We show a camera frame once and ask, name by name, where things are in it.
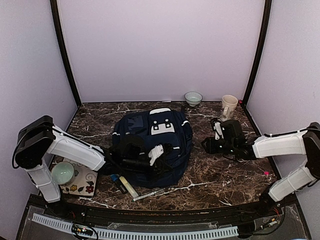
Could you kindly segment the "navy blue student backpack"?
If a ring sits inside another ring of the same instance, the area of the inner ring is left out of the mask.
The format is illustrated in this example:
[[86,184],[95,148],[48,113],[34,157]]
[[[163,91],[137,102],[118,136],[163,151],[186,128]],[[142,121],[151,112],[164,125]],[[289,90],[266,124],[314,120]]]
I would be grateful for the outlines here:
[[[142,138],[148,150],[158,143],[170,143],[173,146],[173,151],[166,157],[166,163],[172,167],[171,171],[157,179],[150,179],[141,173],[124,175],[130,183],[145,188],[163,188],[179,182],[187,169],[193,148],[193,131],[183,111],[165,107],[127,114],[114,126],[112,146],[129,136]],[[122,174],[113,161],[106,173]]]

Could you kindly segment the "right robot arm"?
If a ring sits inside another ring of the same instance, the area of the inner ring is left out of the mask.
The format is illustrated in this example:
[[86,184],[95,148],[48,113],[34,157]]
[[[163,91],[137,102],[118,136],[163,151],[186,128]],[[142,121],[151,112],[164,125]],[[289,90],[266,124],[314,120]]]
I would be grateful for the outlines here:
[[235,161],[257,160],[273,156],[304,155],[305,161],[286,177],[270,185],[255,205],[255,213],[266,217],[283,200],[320,179],[320,124],[312,122],[296,131],[264,134],[247,139],[237,120],[212,119],[215,135],[205,138],[201,145],[208,154],[233,155]]

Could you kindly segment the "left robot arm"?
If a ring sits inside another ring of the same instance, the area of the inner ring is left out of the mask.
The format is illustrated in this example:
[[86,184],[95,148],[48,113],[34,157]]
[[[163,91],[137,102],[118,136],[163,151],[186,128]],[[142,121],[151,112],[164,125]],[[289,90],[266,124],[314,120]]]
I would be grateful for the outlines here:
[[13,169],[24,169],[51,204],[51,210],[58,217],[67,218],[71,208],[62,200],[60,183],[43,160],[46,154],[72,160],[97,173],[120,174],[126,180],[144,174],[154,184],[173,169],[167,158],[177,148],[167,137],[146,147],[140,136],[132,134],[103,148],[66,133],[53,123],[51,116],[44,115],[19,131],[11,165]]

